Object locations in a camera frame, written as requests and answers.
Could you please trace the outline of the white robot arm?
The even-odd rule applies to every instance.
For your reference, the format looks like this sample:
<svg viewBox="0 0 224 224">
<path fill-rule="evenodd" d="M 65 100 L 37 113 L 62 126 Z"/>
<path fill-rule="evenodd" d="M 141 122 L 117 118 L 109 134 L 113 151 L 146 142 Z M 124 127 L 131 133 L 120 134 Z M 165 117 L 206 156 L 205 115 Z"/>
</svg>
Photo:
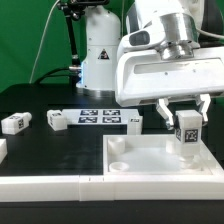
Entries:
<svg viewBox="0 0 224 224">
<path fill-rule="evenodd" d="M 113 91 L 124 107 L 154 104 L 170 129 L 181 118 L 168 104 L 194 100 L 206 123 L 210 99 L 224 94 L 224 46 L 199 43 L 204 15 L 205 0 L 135 0 L 121 37 L 119 21 L 102 4 L 87 7 L 79 86 Z"/>
</svg>

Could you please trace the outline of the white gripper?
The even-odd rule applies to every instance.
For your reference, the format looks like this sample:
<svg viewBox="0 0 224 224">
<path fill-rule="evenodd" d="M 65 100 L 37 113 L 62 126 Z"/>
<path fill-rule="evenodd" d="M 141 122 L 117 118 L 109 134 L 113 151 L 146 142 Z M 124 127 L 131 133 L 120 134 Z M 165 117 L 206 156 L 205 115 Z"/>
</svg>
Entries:
<svg viewBox="0 0 224 224">
<path fill-rule="evenodd" d="M 224 46 L 202 48 L 186 32 L 142 29 L 121 39 L 115 98 L 121 106 L 156 103 L 168 130 L 174 128 L 169 101 L 196 98 L 202 125 L 211 97 L 224 95 Z"/>
</svg>

